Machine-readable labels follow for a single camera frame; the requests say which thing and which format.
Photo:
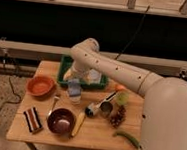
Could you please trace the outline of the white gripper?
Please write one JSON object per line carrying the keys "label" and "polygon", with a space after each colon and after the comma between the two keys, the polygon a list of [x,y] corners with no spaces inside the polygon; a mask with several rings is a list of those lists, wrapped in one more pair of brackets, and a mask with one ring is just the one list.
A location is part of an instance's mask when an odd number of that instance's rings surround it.
{"label": "white gripper", "polygon": [[69,95],[69,99],[73,104],[79,104],[81,98],[81,85],[78,79],[69,79],[67,81],[68,88],[67,92]]}

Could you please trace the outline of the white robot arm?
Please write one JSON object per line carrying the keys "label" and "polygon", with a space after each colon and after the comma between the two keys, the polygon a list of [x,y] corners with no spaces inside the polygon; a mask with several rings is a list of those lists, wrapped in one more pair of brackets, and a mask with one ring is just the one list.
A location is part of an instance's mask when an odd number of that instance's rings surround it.
{"label": "white robot arm", "polygon": [[187,81],[165,77],[98,53],[98,41],[85,39],[70,54],[74,77],[97,70],[144,98],[140,150],[187,150]]}

